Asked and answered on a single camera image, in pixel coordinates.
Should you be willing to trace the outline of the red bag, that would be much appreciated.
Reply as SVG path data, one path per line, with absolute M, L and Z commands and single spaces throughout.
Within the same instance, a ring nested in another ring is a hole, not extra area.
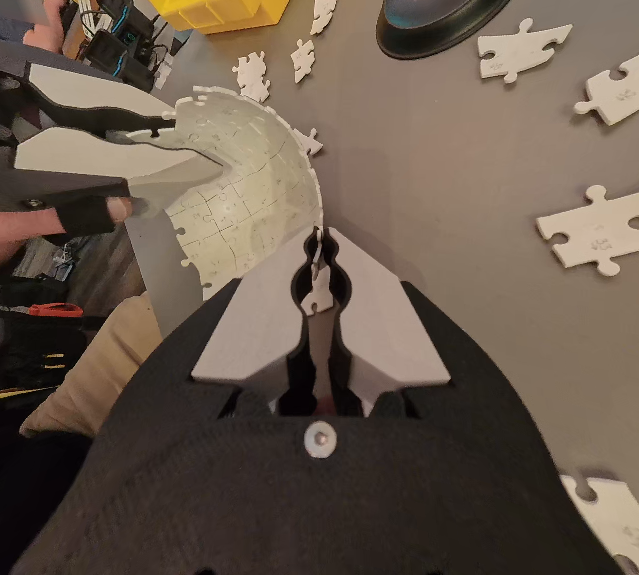
M 39 317 L 80 318 L 84 316 L 84 311 L 77 305 L 62 302 L 32 305 L 28 307 L 27 314 Z

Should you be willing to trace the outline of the small joined puzzle bit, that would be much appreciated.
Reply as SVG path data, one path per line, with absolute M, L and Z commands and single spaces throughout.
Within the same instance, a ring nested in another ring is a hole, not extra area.
M 315 0 L 314 19 L 310 36 L 317 36 L 328 26 L 337 5 L 337 0 Z

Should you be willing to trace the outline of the two-piece joined puzzle strip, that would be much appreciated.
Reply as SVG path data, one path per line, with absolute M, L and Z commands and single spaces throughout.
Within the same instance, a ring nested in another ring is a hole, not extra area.
M 295 84 L 301 83 L 312 71 L 315 62 L 315 45 L 312 40 L 297 41 L 297 49 L 291 54 Z

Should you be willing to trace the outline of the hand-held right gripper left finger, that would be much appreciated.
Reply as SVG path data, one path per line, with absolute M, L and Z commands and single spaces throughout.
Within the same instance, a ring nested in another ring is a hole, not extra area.
M 191 377 L 232 385 L 284 416 L 312 415 L 316 367 L 303 300 L 317 277 L 320 230 L 302 229 L 242 277 Z

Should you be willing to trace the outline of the black portable power station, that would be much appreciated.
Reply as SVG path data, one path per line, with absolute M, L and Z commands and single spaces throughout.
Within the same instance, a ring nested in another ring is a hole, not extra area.
M 100 29 L 93 35 L 84 49 L 84 60 L 142 92 L 150 93 L 153 89 L 155 79 L 148 67 L 109 31 Z
M 97 0 L 102 12 L 112 19 L 110 32 L 136 57 L 150 55 L 154 20 L 135 7 L 133 0 Z

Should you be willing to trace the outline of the three-piece joined puzzle strip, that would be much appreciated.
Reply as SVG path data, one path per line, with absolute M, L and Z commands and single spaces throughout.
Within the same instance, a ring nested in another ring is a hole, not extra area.
M 269 97 L 270 81 L 265 80 L 267 66 L 265 52 L 259 54 L 251 52 L 248 56 L 238 58 L 237 66 L 233 67 L 236 80 L 240 87 L 240 95 L 262 103 Z

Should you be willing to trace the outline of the person's left hand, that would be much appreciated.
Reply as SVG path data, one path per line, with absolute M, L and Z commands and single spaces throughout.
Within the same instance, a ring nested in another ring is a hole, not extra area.
M 129 218 L 133 213 L 128 197 L 97 197 L 96 203 L 81 202 L 58 209 L 45 208 L 30 212 L 1 212 L 1 265 L 5 265 L 32 238 L 69 233 L 69 218 L 77 215 L 97 232 L 100 224 L 109 229 Z

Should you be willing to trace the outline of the scattered loose puzzle pieces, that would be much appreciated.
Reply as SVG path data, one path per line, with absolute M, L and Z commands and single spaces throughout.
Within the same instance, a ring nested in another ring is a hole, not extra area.
M 317 133 L 327 224 L 414 283 L 493 359 L 539 426 L 569 497 L 638 550 L 638 255 L 565 269 L 535 226 L 638 192 L 638 134 L 434 125 Z

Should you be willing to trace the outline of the white puzzle piece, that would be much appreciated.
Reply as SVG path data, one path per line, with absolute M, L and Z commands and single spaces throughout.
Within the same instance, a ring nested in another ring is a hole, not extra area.
M 586 206 L 537 218 L 538 232 L 544 240 L 565 236 L 565 243 L 553 246 L 563 267 L 595 263 L 599 274 L 615 276 L 615 258 L 638 252 L 638 229 L 630 226 L 638 218 L 638 193 L 607 199 L 606 188 L 593 185 L 585 198 Z
M 595 111 L 607 126 L 613 126 L 638 112 L 638 56 L 619 65 L 621 79 L 605 70 L 585 84 L 588 100 L 577 102 L 572 111 L 585 115 Z
M 531 31 L 533 19 L 523 19 L 518 31 L 511 35 L 479 36 L 477 51 L 482 79 L 502 77 L 504 83 L 515 83 L 523 71 L 546 63 L 555 54 L 555 45 L 565 42 L 572 24 Z
M 317 246 L 311 264 L 311 291 L 301 302 L 307 316 L 314 316 L 333 308 L 333 295 L 330 291 L 330 268 L 324 262 L 323 230 L 316 230 Z

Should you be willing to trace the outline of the person's black top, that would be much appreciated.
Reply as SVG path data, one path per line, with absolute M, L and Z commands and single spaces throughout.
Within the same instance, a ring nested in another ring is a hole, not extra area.
M 1 573 L 13 565 L 56 511 L 92 445 L 78 433 L 20 434 L 25 410 L 1 410 Z

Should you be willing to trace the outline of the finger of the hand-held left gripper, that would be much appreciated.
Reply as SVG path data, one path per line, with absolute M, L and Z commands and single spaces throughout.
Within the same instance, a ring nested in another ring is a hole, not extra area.
M 165 118 L 168 108 L 149 93 L 120 81 L 30 63 L 29 96 L 40 127 L 28 130 L 28 139 L 53 128 L 88 132 L 105 140 L 158 140 L 174 132 L 176 122 Z
M 14 167 L 118 178 L 133 199 L 133 216 L 152 218 L 191 188 L 223 177 L 223 160 L 173 127 L 120 133 L 119 142 L 82 130 L 52 127 L 20 143 Z

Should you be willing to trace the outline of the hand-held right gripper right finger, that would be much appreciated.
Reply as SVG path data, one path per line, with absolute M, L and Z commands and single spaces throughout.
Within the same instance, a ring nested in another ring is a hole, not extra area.
M 366 417 L 382 394 L 448 384 L 399 278 L 336 229 L 324 230 L 322 255 L 337 302 L 328 358 L 337 414 Z

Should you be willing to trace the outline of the assembled white puzzle ball section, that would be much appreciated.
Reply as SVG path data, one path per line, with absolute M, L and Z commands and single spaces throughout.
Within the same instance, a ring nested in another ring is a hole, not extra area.
M 179 99 L 173 128 L 127 137 L 196 149 L 224 164 L 221 175 L 172 195 L 164 212 L 194 265 L 203 299 L 242 277 L 299 230 L 322 228 L 320 185 L 298 135 L 274 109 L 221 87 L 194 86 Z

